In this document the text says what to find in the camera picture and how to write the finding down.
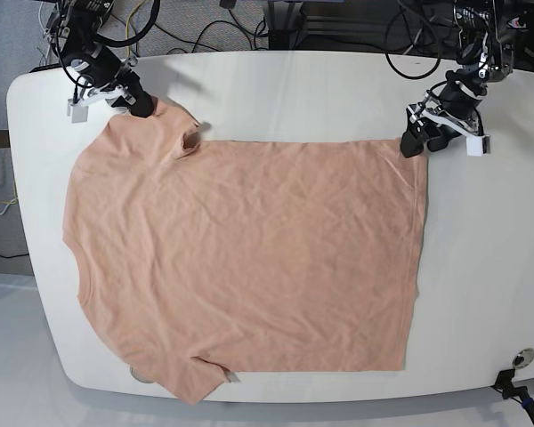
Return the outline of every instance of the floor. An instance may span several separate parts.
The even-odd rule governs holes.
[[[534,380],[526,382],[534,398]],[[32,277],[0,275],[3,427],[514,427],[513,401],[479,389],[407,399],[268,405],[146,398],[83,389],[63,373]]]
[[[0,202],[15,200],[13,185],[12,155],[9,149],[0,149]],[[5,207],[7,210],[0,216],[0,254],[6,256],[27,254],[28,247],[21,222],[20,207],[18,204],[0,204],[0,212]],[[0,272],[33,275],[28,256],[10,260],[0,258]]]

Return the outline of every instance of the black cable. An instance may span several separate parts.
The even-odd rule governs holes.
[[[440,86],[443,86],[447,83],[447,80],[443,81],[443,82],[439,82],[435,85],[433,85],[431,87],[431,89],[429,89],[427,91],[427,93],[434,99],[436,99],[437,101],[443,101],[443,102],[453,102],[453,103],[456,103],[456,104],[463,104],[463,105],[469,105],[467,102],[458,102],[458,101],[455,101],[455,100],[444,100],[442,97],[440,97],[439,95],[433,93],[433,91],[435,89],[437,89],[438,87]],[[477,116],[477,122],[478,122],[478,133],[479,135],[484,135],[484,125],[482,124],[482,116],[481,116],[481,112],[479,112],[479,110],[476,108],[476,107],[473,107],[473,110],[474,110],[474,114]]]
[[[409,47],[411,47],[411,50],[416,50],[418,53],[426,56],[429,54],[429,52],[425,52],[423,49],[421,49],[421,46],[419,46],[417,44],[417,42],[419,42],[419,39],[422,37],[423,33],[424,33],[424,27],[423,25],[421,26],[421,33],[419,34],[419,36],[417,37],[413,37],[413,35],[411,34],[411,29],[409,28],[409,22],[408,22],[408,18],[406,17],[406,13],[405,11],[401,8],[400,6],[400,11],[401,11],[401,17],[403,19],[403,23],[404,23],[404,26],[405,26],[405,29],[406,29],[406,34],[408,35],[408,41],[409,41]]]
[[[138,33],[136,36],[133,36],[133,37],[131,37],[129,39],[126,39],[126,40],[112,40],[110,38],[97,35],[95,40],[97,40],[98,42],[103,43],[103,44],[105,44],[105,45],[107,45],[109,47],[127,47],[127,46],[131,46],[131,45],[135,44],[136,42],[138,42],[139,40],[141,40],[144,36],[146,36],[149,33],[150,29],[152,28],[152,26],[154,26],[154,24],[157,21],[157,17],[158,17],[158,12],[159,11],[160,11],[160,0],[154,0],[154,3],[152,4],[152,9],[150,10],[149,21],[146,23],[146,25],[141,30],[141,32]]]
[[[155,23],[154,26],[155,26],[156,28],[158,28],[160,31],[162,31],[164,34],[166,34],[167,36],[170,36],[171,38],[173,38],[173,39],[175,39],[175,40],[178,40],[179,42],[186,43],[186,44],[194,44],[194,45],[198,45],[198,46],[206,47],[206,49],[210,49],[210,50],[212,50],[212,51],[222,52],[221,49],[216,49],[215,47],[208,46],[208,45],[203,44],[203,43],[191,42],[190,40],[184,40],[183,38],[179,38],[178,36],[172,34],[170,31],[168,31],[167,29],[162,28],[162,27],[161,27],[160,25],[158,25],[157,23]]]
[[[414,36],[411,34],[411,29],[409,28],[409,22],[408,22],[408,18],[406,17],[406,14],[405,14],[405,11],[401,14],[401,17],[403,18],[403,23],[404,23],[404,27],[405,27],[405,30],[406,30],[406,34],[408,36],[408,41],[411,43],[411,44],[414,44],[413,41],[414,41]],[[447,40],[449,40],[451,38],[451,36],[453,35],[453,30],[455,28],[457,28],[457,25],[453,24],[453,25],[446,25],[446,24],[440,24],[439,22],[431,22],[431,25],[435,26],[435,27],[442,27],[442,28],[449,28],[449,33],[441,40],[441,42],[443,43],[444,46],[448,47],[449,49],[451,50],[455,50],[456,49],[456,46],[452,46],[450,44],[447,44]],[[421,27],[421,31],[423,32],[424,31],[424,27],[422,25]],[[414,45],[414,49],[416,50],[416,52],[424,55],[424,56],[427,56],[427,55],[431,55],[432,53],[431,52],[427,52],[424,50],[424,48],[426,49],[427,47],[426,46],[423,46],[423,45],[420,45],[420,44],[415,44]]]
[[[265,18],[263,18],[263,20],[257,24],[257,27],[255,27],[255,33],[253,33],[253,47],[256,51],[259,50],[259,48],[257,47],[257,38],[259,38],[259,34],[261,34],[265,30],[265,27],[267,27],[267,22],[265,21]]]
[[[63,63],[63,60],[61,59],[60,28],[59,27],[57,27],[55,29],[55,37],[53,39],[55,40],[55,51],[57,52],[57,58],[60,60],[60,65],[61,65],[61,68],[63,69],[63,72],[65,73],[65,75],[69,78],[69,80],[71,80],[71,82],[73,82],[73,84],[76,86],[76,88],[81,87],[83,89],[91,89],[94,86],[94,83],[91,83],[88,86],[81,85],[75,78],[73,78],[70,75],[67,67]]]
[[[490,388],[491,388],[492,390],[496,391],[498,394],[500,394],[500,395],[502,396],[502,391],[499,390],[497,387],[495,387],[494,385],[491,385]],[[511,397],[511,398],[509,398],[509,399],[512,399],[512,400],[514,400],[515,402],[518,402],[520,405],[522,405],[521,400],[518,399],[518,398]]]
[[[437,31],[435,31],[435,28],[433,27],[433,25],[431,25],[431,22],[429,22],[429,20],[421,12],[415,11],[412,8],[410,8],[407,4],[405,4],[403,2],[403,0],[398,0],[398,4],[401,6],[401,8],[403,10],[400,10],[399,12],[397,12],[394,15],[394,17],[388,23],[387,28],[385,29],[385,35],[384,35],[384,54],[385,54],[385,58],[388,61],[388,64],[390,65],[390,67],[393,69],[393,71],[395,71],[396,74],[398,74],[399,76],[407,78],[408,80],[421,80],[423,78],[429,77],[431,74],[433,74],[435,71],[437,71],[437,68],[441,65],[441,55],[442,55],[442,51],[443,51],[443,44],[441,43],[441,38],[437,34]],[[399,71],[395,67],[395,65],[393,65],[393,62],[392,62],[392,59],[390,58],[390,53],[389,53],[389,50],[388,50],[388,36],[390,35],[390,31],[392,30],[393,24],[405,12],[410,12],[411,14],[415,15],[416,17],[419,18],[419,20],[422,21],[422,23],[425,25],[425,27],[427,29],[429,29],[429,31],[433,35],[433,38],[435,40],[435,44],[437,45],[437,60],[435,61],[435,64],[433,65],[433,67],[429,71],[427,71],[426,73],[421,74],[419,76],[411,76],[409,74],[405,74],[405,73]]]
[[[6,255],[0,254],[0,258],[4,258],[5,260],[11,260],[12,258],[22,258],[24,256],[29,256],[29,254],[20,254],[20,255],[12,255],[12,256],[6,256]]]
[[[230,9],[228,9],[228,12],[230,13],[230,16],[231,18],[235,21],[235,23],[238,25],[238,27],[240,29],[242,29],[243,31],[245,31],[246,33],[248,33],[250,36],[254,36],[256,33],[254,33],[253,31],[250,31],[248,30],[247,28],[245,28],[239,21],[238,19],[236,18],[235,16],[235,13],[233,13]],[[263,38],[263,37],[267,37],[267,35],[261,35],[261,36],[257,36],[257,38]]]
[[[296,31],[296,39],[295,39],[295,42],[293,43],[293,47],[291,48],[292,51],[296,50],[296,48],[300,44],[299,43],[299,38],[301,38],[301,32],[302,32],[301,29]]]
[[[168,52],[166,52],[166,55],[169,55],[170,53],[174,51],[182,51],[182,53],[188,53],[185,49],[182,49],[181,47],[173,47]]]
[[[367,43],[367,42],[354,42],[354,41],[349,42],[349,41],[346,41],[346,40],[341,40],[340,38],[336,38],[336,37],[332,37],[332,36],[325,36],[325,35],[322,35],[322,34],[310,34],[306,38],[311,38],[311,37],[326,38],[327,40],[330,40],[331,42],[340,43],[340,44],[355,44],[355,45],[360,45],[360,46],[367,46],[367,47],[371,47],[373,49],[376,49],[379,52],[385,52],[384,48],[382,46],[378,45],[378,44],[372,44],[372,43]],[[389,49],[388,52],[396,53],[396,52],[399,52],[399,51],[405,51],[411,45],[412,44],[406,44],[405,46],[395,47],[395,48]],[[429,46],[429,45],[432,45],[432,44],[425,44],[422,47],[426,47],[426,46]]]
[[[77,105],[77,102],[79,101],[79,99],[77,98],[79,93],[78,89],[79,87],[75,85],[75,90],[73,91],[73,105]]]
[[[249,42],[249,50],[253,51],[253,42],[251,41],[247,33],[243,29],[241,29],[237,24],[234,24],[233,22],[229,22],[228,20],[215,20],[207,24],[204,27],[204,29],[202,29],[202,32],[199,33],[198,39],[196,40],[196,43],[194,44],[194,48],[192,49],[192,53],[196,52],[196,49],[198,48],[198,45],[200,44],[199,41],[202,39],[206,31],[216,24],[226,24],[241,31],[241,34],[243,34],[246,37],[247,41]]]

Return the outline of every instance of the cable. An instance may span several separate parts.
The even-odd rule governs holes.
[[[127,47],[130,45],[133,45],[149,33],[150,29],[152,28],[152,26],[154,26],[154,24],[157,21],[159,11],[160,11],[160,0],[154,0],[154,3],[152,4],[152,9],[150,10],[149,21],[146,23],[144,28],[139,32],[139,34],[137,34],[136,36],[132,38],[128,38],[126,40],[112,40],[110,38],[97,35],[95,39],[98,42],[107,45],[108,47]]]
[[[79,75],[77,77],[77,82],[79,81],[80,78],[83,78],[86,82],[89,81],[89,76],[84,76],[84,75]],[[81,93],[79,94],[79,86],[75,85],[75,90],[73,91],[73,105],[77,105],[82,99],[83,99],[83,96],[85,95],[85,89],[81,89]]]
[[[408,19],[406,17],[406,14],[403,13],[401,15],[401,17],[403,18],[403,22],[404,22],[404,26],[405,26],[405,29],[406,29],[406,34],[408,35],[408,40],[411,42],[412,39],[413,39],[413,36],[411,35],[411,30],[409,29],[409,22],[408,22]],[[434,18],[438,18],[440,20],[444,20],[446,22],[448,22],[449,24],[451,25],[443,25],[443,24],[440,24],[440,23],[437,23],[437,22],[432,22],[432,20]],[[450,44],[447,44],[447,40],[449,40],[452,35],[453,35],[453,30],[455,28],[457,28],[457,26],[455,25],[455,22],[453,20],[450,20],[448,18],[445,18],[444,16],[439,16],[439,15],[434,15],[430,20],[432,25],[434,25],[435,27],[443,27],[443,28],[449,28],[449,33],[441,40],[441,42],[443,43],[444,46],[447,46],[449,49],[451,50],[455,50],[456,49],[456,46],[453,46],[453,45],[450,45]],[[424,27],[422,25],[421,27],[421,32],[423,34],[423,30],[424,30]],[[427,46],[426,45],[415,45],[413,47],[413,49],[419,53],[421,53],[422,55],[424,56],[427,56],[427,55],[430,55],[432,54],[431,52],[426,52],[424,49],[426,49]]]
[[[39,62],[37,63],[38,67],[42,67],[42,62],[45,64],[45,53],[42,51],[39,47],[36,46],[36,49],[39,51],[39,54],[42,55],[42,57],[39,59]]]
[[[502,391],[499,390],[497,387],[495,387],[494,385],[491,385],[490,388],[494,391],[496,391],[498,394],[500,394],[502,396]],[[510,399],[514,400],[515,402],[518,402],[520,405],[522,405],[522,402],[520,399],[518,398],[515,398],[515,397],[511,397]]]
[[[241,31],[241,34],[243,34],[246,37],[247,41],[249,42],[249,50],[253,51],[253,43],[252,43],[251,39],[249,38],[249,36],[246,34],[246,32],[242,28],[240,28],[237,24],[234,24],[233,22],[229,22],[228,20],[215,20],[215,21],[210,22],[209,24],[207,24],[204,27],[204,29],[202,29],[202,32],[199,33],[198,39],[196,40],[196,43],[194,44],[194,47],[192,49],[192,53],[196,52],[196,49],[198,48],[198,45],[199,45],[199,41],[202,39],[202,37],[204,36],[206,31],[209,28],[211,28],[212,26],[216,25],[216,24],[227,24],[229,26],[237,28],[239,31]]]
[[[259,50],[259,48],[257,47],[257,38],[260,37],[259,35],[264,32],[266,27],[267,27],[267,22],[265,21],[265,18],[263,18],[263,20],[257,24],[257,27],[255,27],[255,33],[253,33],[253,48],[256,51]]]
[[[0,216],[4,215],[11,205],[15,205],[15,203],[14,203],[15,201],[16,201],[15,198],[10,200],[10,203],[8,205],[4,206],[4,209],[2,210],[2,212],[0,212]]]
[[[371,47],[372,49],[376,49],[379,52],[385,52],[385,49],[382,46],[378,45],[378,44],[372,44],[372,43],[367,43],[367,42],[348,42],[346,40],[341,40],[339,38],[335,38],[335,37],[332,37],[332,36],[324,36],[322,34],[310,34],[306,38],[310,38],[310,37],[326,38],[327,40],[330,40],[331,42],[340,43],[340,44],[355,44],[355,45],[359,45],[359,46],[367,46],[367,47]],[[405,46],[389,49],[388,52],[395,53],[395,52],[399,52],[399,51],[404,51],[410,46],[411,46],[411,44],[406,44]]]
[[[11,260],[12,258],[22,258],[24,256],[29,256],[29,254],[19,254],[19,255],[11,255],[11,256],[6,256],[6,255],[1,255],[0,254],[0,258],[4,258],[5,260]]]
[[[52,54],[52,45],[47,44],[47,51],[45,51],[45,64],[44,65],[50,65],[50,55]]]
[[[404,78],[406,78],[408,80],[421,80],[423,78],[427,78],[431,74],[433,74],[435,71],[437,71],[437,68],[439,68],[439,66],[441,65],[441,54],[442,54],[442,50],[443,50],[443,45],[441,43],[441,38],[437,34],[437,31],[435,31],[435,28],[433,27],[431,22],[429,22],[429,20],[421,12],[418,12],[418,11],[415,11],[415,10],[411,9],[407,4],[404,3],[403,0],[397,0],[397,1],[398,1],[398,4],[401,6],[402,10],[400,10],[399,12],[397,12],[394,15],[394,17],[388,23],[387,28],[385,29],[385,35],[384,35],[384,54],[385,54],[385,59],[388,61],[388,64],[393,69],[393,71],[395,71],[396,74],[398,74],[399,76],[402,76],[402,77],[404,77]],[[390,31],[392,30],[393,24],[405,12],[410,12],[411,14],[415,15],[416,17],[419,18],[419,20],[422,21],[422,23],[425,25],[425,27],[433,34],[433,38],[435,40],[435,44],[437,45],[437,60],[435,61],[435,64],[433,65],[433,67],[429,71],[427,71],[426,73],[421,74],[419,76],[411,76],[409,74],[405,74],[405,73],[399,71],[395,67],[395,65],[393,65],[393,62],[392,62],[392,59],[390,58],[390,53],[389,53],[389,50],[388,50],[388,37],[390,35]]]
[[[44,26],[44,23],[42,22],[42,9],[44,9],[44,3],[45,2],[42,2],[39,5],[39,9],[37,10],[37,21],[39,22],[39,27],[42,29],[42,36],[45,35],[45,26]]]
[[[126,22],[124,22],[123,20],[121,20],[117,15],[115,15],[114,13],[112,13],[110,16],[112,16],[113,18],[115,18],[115,20],[117,20],[118,22],[120,22],[121,24],[123,24],[124,27],[126,27]],[[136,35],[137,34],[137,31],[136,31],[136,28],[134,27],[133,23],[131,22],[131,29],[133,30],[134,34]],[[134,56],[140,58],[141,55],[139,55],[139,42],[136,42],[134,44],[135,48],[136,48],[136,51],[133,51],[131,49],[131,51],[134,53]]]
[[[162,31],[164,34],[170,36],[171,38],[173,38],[175,40],[178,40],[179,42],[186,43],[186,44],[194,44],[194,45],[198,45],[198,46],[201,46],[201,47],[206,47],[206,49],[210,49],[212,51],[222,52],[222,49],[216,49],[215,47],[208,46],[208,45],[203,44],[203,43],[191,42],[190,40],[184,40],[183,38],[179,38],[178,36],[172,34],[170,31],[168,31],[167,29],[164,29],[164,28],[160,27],[160,25],[158,25],[157,23],[155,23],[154,26],[156,28],[158,28],[160,31]]]
[[[93,87],[93,84],[91,84],[90,86],[84,86],[84,85],[81,85],[75,78],[73,78],[72,75],[70,75],[68,69],[67,69],[67,66],[63,63],[63,60],[61,59],[61,49],[60,49],[60,24],[61,24],[61,14],[63,12],[63,9],[65,8],[65,0],[61,0],[61,8],[60,8],[60,21],[58,22],[57,24],[57,28],[55,29],[55,37],[53,38],[54,39],[54,42],[55,42],[55,51],[57,52],[57,58],[61,65],[61,68],[63,69],[63,72],[65,73],[65,75],[68,77],[69,80],[71,80],[71,82],[76,86],[76,87],[81,87],[81,88],[84,88],[84,89],[90,89]]]
[[[235,16],[235,13],[233,13],[230,9],[228,9],[228,12],[230,13],[230,16],[231,18],[235,21],[235,23],[238,25],[238,27],[240,29],[242,29],[243,31],[245,31],[246,33],[248,33],[250,36],[255,36],[256,32],[254,33],[253,31],[249,31],[247,28],[245,28],[243,25],[241,25],[241,23],[238,21],[238,19],[236,18]],[[263,38],[263,37],[267,37],[268,35],[265,34],[265,35],[261,35],[261,36],[257,36],[257,38]]]
[[[129,26],[131,25],[131,18],[133,17],[133,15],[135,13],[138,12],[138,10],[141,8],[141,6],[143,4],[145,4],[147,2],[147,0],[141,0],[132,10],[131,12],[128,14],[128,18],[126,18],[126,25],[125,25],[125,38],[128,40],[128,28]],[[129,57],[131,56],[131,46],[127,46],[126,47],[126,56]]]
[[[185,49],[182,49],[181,47],[173,47],[172,49],[170,49],[166,55],[169,55],[170,53],[174,52],[174,51],[182,51],[182,53],[188,53]]]
[[[464,105],[469,105],[468,103],[466,102],[458,102],[458,101],[452,101],[452,100],[444,100],[442,97],[440,97],[439,95],[433,93],[433,91],[435,89],[437,89],[438,87],[441,87],[443,85],[445,85],[447,83],[447,80],[443,81],[443,82],[439,82],[435,85],[433,85],[431,87],[431,89],[429,89],[427,91],[427,94],[429,94],[432,98],[436,99],[437,101],[444,101],[444,102],[453,102],[453,103],[457,103],[457,104],[464,104]],[[481,116],[481,112],[476,108],[476,107],[473,107],[473,110],[474,110],[474,114],[477,116],[477,123],[478,123],[478,134],[479,135],[484,135],[484,125],[482,124],[482,116]]]
[[[423,32],[424,32],[423,28],[420,28],[419,31],[417,31],[417,35],[416,35],[415,40],[413,41],[411,46],[408,49],[406,49],[406,52],[401,54],[402,56],[406,56],[408,53],[413,51],[413,49],[416,47],[416,44],[417,44],[417,41],[419,40],[419,37],[421,37],[421,33],[423,33]]]

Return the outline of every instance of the gray floor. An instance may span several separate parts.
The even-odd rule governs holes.
[[[133,9],[139,0],[118,0],[114,14],[121,20]],[[47,43],[37,21],[40,3],[37,1],[0,0],[0,129],[7,129],[6,93],[10,83],[19,75],[28,73],[42,59]],[[134,16],[133,25],[141,28],[150,13],[148,1]],[[42,19],[47,20],[52,7],[42,10]],[[235,10],[240,22],[246,28],[255,29],[263,17],[261,5],[256,2],[240,1]],[[196,40],[200,31],[213,20],[231,20],[230,15],[219,7],[219,0],[174,0],[162,2],[158,24],[186,40]],[[125,38],[125,26],[113,18],[102,33],[115,39]],[[209,29],[202,43],[226,51],[248,49],[246,38],[230,26],[219,24]],[[191,50],[190,44],[173,40],[156,28],[139,43],[141,56],[163,55],[175,47]],[[125,49],[117,49],[125,57]],[[10,150],[0,150],[0,201],[12,199],[13,170]],[[0,216],[0,254],[25,254],[28,251],[18,205],[12,205]],[[0,259],[0,272],[31,275],[28,257],[12,260]]]

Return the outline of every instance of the peach t-shirt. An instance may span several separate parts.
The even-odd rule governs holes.
[[[227,371],[400,370],[426,158],[197,129],[158,101],[111,118],[73,168],[64,241],[97,335],[192,404]]]

